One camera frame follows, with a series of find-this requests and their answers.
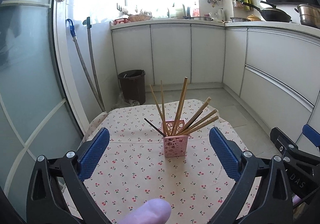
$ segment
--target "black wok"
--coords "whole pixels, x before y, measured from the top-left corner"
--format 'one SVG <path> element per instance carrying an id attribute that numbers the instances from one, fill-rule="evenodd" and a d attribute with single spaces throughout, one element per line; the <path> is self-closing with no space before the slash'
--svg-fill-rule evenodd
<path id="1" fill-rule="evenodd" d="M 291 21 L 291 16 L 289 16 L 286 12 L 282 11 L 281 9 L 276 8 L 275 5 L 270 4 L 268 2 L 265 2 L 265 1 L 260 1 L 260 3 L 268 4 L 272 7 L 260 9 L 259 7 L 256 7 L 252 4 L 242 2 L 242 4 L 245 6 L 249 6 L 249 7 L 257 9 L 260 12 L 261 16 L 266 21 L 285 22 L 285 23 L 288 23 Z"/>

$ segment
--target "tile floor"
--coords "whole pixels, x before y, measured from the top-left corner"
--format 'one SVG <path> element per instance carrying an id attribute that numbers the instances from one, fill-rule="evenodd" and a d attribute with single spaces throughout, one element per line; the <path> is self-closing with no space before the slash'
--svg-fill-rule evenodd
<path id="1" fill-rule="evenodd" d="M 155 95 L 160 102 L 160 92 L 156 91 Z M 164 91 L 164 101 L 165 103 L 178 101 L 180 95 L 180 90 Z M 273 155 L 281 155 L 260 125 L 225 89 L 197 89 L 188 90 L 186 93 L 186 99 L 194 98 L 201 101 L 205 101 L 209 96 L 210 105 L 219 110 L 220 117 L 231 124 L 248 150 L 255 156 L 269 159 Z M 151 92 L 147 92 L 145 105 L 154 103 Z"/>

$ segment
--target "pot handle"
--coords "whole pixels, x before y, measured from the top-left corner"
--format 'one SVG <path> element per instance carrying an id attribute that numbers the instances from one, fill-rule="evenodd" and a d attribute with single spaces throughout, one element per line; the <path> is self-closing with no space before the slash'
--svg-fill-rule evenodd
<path id="1" fill-rule="evenodd" d="M 267 4 L 267 5 L 269 5 L 269 6 L 272 6 L 272 8 L 277 8 L 277 6 L 276 5 L 273 5 L 273 4 L 271 4 L 271 3 L 268 3 L 268 2 L 265 2 L 265 1 L 260 1 L 260 3 L 264 3 L 264 4 Z"/>
<path id="2" fill-rule="evenodd" d="M 243 1 L 241 2 L 241 4 L 243 4 L 245 6 L 252 7 L 254 9 L 257 9 L 259 12 L 261 11 L 261 9 L 259 7 L 256 7 L 256 6 L 252 5 L 252 4 L 249 4 L 249 3 L 246 3 L 246 2 L 243 2 Z"/>

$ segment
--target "frosted glass door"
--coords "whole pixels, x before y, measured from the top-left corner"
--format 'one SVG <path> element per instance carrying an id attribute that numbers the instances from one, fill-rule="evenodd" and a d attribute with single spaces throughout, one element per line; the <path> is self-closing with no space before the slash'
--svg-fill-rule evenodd
<path id="1" fill-rule="evenodd" d="M 37 156 L 63 156 L 82 138 L 55 70 L 51 4 L 0 5 L 0 186 L 24 219 Z"/>

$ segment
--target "cherry pattern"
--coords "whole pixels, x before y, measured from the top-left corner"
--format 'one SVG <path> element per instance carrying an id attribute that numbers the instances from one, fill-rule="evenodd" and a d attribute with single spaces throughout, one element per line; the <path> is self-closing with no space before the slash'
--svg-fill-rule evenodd
<path id="1" fill-rule="evenodd" d="M 202 104 L 199 100 L 186 100 L 181 118 L 190 119 Z M 174 119 L 177 106 L 178 102 L 165 104 L 167 120 Z M 199 119 L 212 110 L 208 106 Z M 92 122 L 87 140 L 105 127 L 110 133 L 110 143 L 84 184 L 111 222 L 116 224 L 148 200 L 160 198 L 171 205 L 168 223 L 207 223 L 235 183 L 226 175 L 209 143 L 210 129 L 217 126 L 227 139 L 242 150 L 247 149 L 230 124 L 220 118 L 191 134 L 185 157 L 165 158 L 160 134 L 141 120 L 146 117 L 160 129 L 162 122 L 156 106 L 121 108 L 103 116 L 99 123 Z M 248 213 L 259 182 L 257 178 L 240 217 Z M 63 195 L 72 214 L 80 217 L 67 188 Z"/>

